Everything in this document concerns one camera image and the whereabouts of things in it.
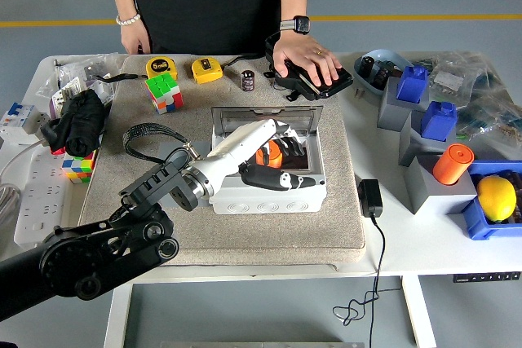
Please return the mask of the person's right hand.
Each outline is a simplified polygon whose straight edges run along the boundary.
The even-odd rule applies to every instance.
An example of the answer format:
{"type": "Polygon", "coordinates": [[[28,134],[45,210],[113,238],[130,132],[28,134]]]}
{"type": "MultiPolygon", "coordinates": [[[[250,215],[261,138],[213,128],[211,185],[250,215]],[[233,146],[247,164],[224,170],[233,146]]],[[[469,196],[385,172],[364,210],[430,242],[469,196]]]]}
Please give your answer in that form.
{"type": "Polygon", "coordinates": [[[122,25],[122,45],[129,55],[150,54],[150,38],[142,20],[122,25]]]}

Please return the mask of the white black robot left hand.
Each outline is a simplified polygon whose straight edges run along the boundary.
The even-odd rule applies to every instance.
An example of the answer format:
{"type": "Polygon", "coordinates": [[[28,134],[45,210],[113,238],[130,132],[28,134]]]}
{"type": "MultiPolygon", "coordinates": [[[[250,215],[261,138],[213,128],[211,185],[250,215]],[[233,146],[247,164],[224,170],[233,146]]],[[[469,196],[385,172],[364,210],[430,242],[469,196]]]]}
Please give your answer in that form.
{"type": "Polygon", "coordinates": [[[285,154],[304,154],[301,139],[290,125],[267,119],[239,126],[220,142],[207,157],[195,160],[188,169],[212,197],[219,192],[224,179],[232,174],[241,174],[243,183],[271,191],[289,191],[316,186],[316,180],[297,174],[286,173],[265,165],[250,164],[248,160],[260,148],[273,141],[285,154]]]}

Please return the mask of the person's left hand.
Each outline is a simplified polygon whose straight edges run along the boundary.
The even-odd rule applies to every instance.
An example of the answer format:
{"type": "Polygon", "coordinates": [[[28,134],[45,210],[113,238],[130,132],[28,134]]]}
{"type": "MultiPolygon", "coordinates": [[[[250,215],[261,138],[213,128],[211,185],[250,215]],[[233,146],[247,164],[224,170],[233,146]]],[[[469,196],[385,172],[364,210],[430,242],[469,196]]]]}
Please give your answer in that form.
{"type": "Polygon", "coordinates": [[[285,61],[304,69],[315,86],[321,85],[321,79],[330,86],[338,80],[337,70],[342,67],[333,52],[324,48],[310,35],[294,31],[282,31],[272,53],[274,68],[282,77],[288,75],[285,61]]]}

